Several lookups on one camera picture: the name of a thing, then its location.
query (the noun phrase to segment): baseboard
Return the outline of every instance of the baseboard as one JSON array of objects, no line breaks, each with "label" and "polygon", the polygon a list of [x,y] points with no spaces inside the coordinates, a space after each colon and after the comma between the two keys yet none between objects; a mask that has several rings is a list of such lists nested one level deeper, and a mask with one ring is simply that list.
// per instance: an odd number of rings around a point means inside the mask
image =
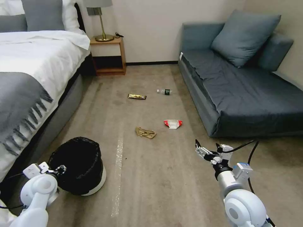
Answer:
[{"label": "baseboard", "polygon": [[178,61],[148,61],[148,62],[127,62],[127,66],[134,65],[173,65],[177,64]]}]

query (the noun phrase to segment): wall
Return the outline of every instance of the wall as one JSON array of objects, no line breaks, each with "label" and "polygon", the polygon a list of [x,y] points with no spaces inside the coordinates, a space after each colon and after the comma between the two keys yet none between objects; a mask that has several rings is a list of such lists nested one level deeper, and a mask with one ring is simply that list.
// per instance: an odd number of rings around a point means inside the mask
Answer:
[{"label": "wall", "polygon": [[281,14],[277,31],[294,39],[294,44],[281,63],[279,75],[303,90],[303,1],[247,0],[244,10]]},{"label": "wall", "polygon": [[[124,35],[127,62],[176,61],[183,22],[224,21],[245,0],[112,0],[103,9],[105,31]],[[101,34],[98,16],[82,8],[88,36]]]}]

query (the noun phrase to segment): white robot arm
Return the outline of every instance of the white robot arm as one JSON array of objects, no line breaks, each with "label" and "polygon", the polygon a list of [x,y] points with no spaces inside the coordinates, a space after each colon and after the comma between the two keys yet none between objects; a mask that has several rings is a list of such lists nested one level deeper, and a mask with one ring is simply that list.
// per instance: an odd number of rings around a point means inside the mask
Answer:
[{"label": "white robot arm", "polygon": [[232,151],[228,145],[217,145],[217,152],[201,147],[196,140],[196,152],[215,169],[215,177],[221,188],[225,212],[233,227],[275,227],[266,214],[262,201],[252,192],[244,189],[244,181],[249,178],[252,168],[245,163],[237,163],[234,169],[228,166]]},{"label": "white robot arm", "polygon": [[32,164],[23,171],[30,179],[20,193],[21,201],[27,208],[11,223],[10,227],[47,226],[48,213],[45,209],[57,198],[56,177],[65,171],[65,166],[60,166],[55,171],[49,170],[45,162],[39,166]]}]

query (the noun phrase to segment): lamp shade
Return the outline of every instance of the lamp shade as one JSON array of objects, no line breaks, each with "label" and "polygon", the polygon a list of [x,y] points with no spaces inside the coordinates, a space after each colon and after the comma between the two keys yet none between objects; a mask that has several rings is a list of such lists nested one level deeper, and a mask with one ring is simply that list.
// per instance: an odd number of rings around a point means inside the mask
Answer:
[{"label": "lamp shade", "polygon": [[113,2],[111,0],[83,0],[83,4],[85,7],[98,8],[112,6]]}]

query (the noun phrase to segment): nightstand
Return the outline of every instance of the nightstand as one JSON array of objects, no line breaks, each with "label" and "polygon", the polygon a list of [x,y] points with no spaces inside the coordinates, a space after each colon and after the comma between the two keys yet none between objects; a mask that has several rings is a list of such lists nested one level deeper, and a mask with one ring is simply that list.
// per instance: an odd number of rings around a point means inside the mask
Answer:
[{"label": "nightstand", "polygon": [[126,60],[122,38],[108,42],[91,39],[91,51],[97,76],[125,75]]}]

